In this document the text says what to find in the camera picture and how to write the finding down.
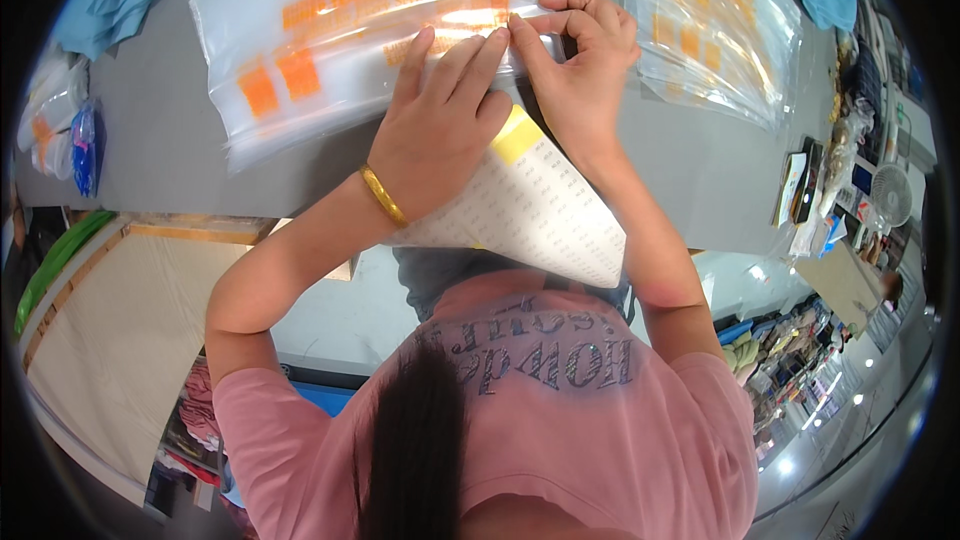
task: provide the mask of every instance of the workbench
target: workbench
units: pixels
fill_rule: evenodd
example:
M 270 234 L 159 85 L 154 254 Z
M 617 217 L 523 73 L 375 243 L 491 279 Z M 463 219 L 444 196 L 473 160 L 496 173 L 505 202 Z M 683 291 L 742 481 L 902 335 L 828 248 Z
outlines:
M 620 139 L 688 246 L 786 254 L 793 227 L 771 225 L 784 161 L 806 134 L 829 138 L 835 54 L 834 31 L 803 15 L 797 103 L 775 137 L 731 116 L 663 102 L 639 79 L 628 83 Z M 106 136 L 98 196 L 81 198 L 72 180 L 43 176 L 17 152 L 23 204 L 288 218 L 366 158 L 379 119 L 228 175 L 227 135 L 208 96 L 207 70 L 187 0 L 156 0 L 140 33 L 90 66 Z

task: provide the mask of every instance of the blue plastic bag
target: blue plastic bag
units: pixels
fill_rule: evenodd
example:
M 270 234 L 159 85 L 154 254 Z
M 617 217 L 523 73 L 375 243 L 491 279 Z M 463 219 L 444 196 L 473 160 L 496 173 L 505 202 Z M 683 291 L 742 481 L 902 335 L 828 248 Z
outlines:
M 73 181 L 81 196 L 97 196 L 97 131 L 96 110 L 88 101 L 80 107 L 70 125 L 73 140 Z

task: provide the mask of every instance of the gold bangle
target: gold bangle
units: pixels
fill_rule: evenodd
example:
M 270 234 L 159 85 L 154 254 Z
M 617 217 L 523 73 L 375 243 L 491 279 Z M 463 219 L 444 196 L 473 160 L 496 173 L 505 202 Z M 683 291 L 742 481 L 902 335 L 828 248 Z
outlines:
M 393 220 L 393 223 L 396 224 L 396 227 L 403 229 L 410 225 L 407 218 L 403 216 L 401 208 L 397 206 L 393 198 L 390 198 L 390 194 L 387 193 L 383 184 L 378 180 L 377 174 L 374 173 L 374 170 L 371 169 L 366 162 L 360 165 L 360 175 L 363 176 L 363 181 L 366 182 L 369 191 L 373 193 L 373 196 L 376 197 L 376 200 L 380 203 L 380 206 L 383 207 L 383 210 L 387 212 L 387 215 L 390 216 L 390 219 Z

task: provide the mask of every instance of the black hair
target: black hair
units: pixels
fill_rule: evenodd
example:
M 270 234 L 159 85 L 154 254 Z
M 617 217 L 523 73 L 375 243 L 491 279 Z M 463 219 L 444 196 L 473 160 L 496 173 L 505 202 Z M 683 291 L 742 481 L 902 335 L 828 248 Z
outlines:
M 904 295 L 904 276 L 899 271 L 894 271 L 894 274 L 896 277 L 890 282 L 890 287 L 883 298 L 893 303 L 894 310 L 896 310 L 900 297 Z
M 365 448 L 370 452 L 361 497 L 353 443 L 357 538 L 452 540 L 460 522 L 467 427 L 465 395 L 442 347 L 414 341 L 379 388 Z

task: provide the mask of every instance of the hand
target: hand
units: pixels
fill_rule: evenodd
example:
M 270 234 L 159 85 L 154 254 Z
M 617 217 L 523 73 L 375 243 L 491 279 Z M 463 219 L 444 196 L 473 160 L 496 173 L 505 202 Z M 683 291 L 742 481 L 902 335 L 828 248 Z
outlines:
M 627 70 L 641 56 L 637 22 L 611 0 L 540 0 L 556 12 L 510 16 L 513 43 L 523 59 L 536 101 L 573 164 L 591 177 L 622 157 L 617 112 Z M 562 65 L 550 57 L 541 34 L 568 34 L 578 53 Z
M 460 194 L 480 157 L 507 122 L 513 101 L 487 94 L 510 43 L 505 27 L 450 48 L 419 92 L 434 31 L 414 38 L 400 67 L 393 101 L 366 162 L 408 222 L 429 215 Z

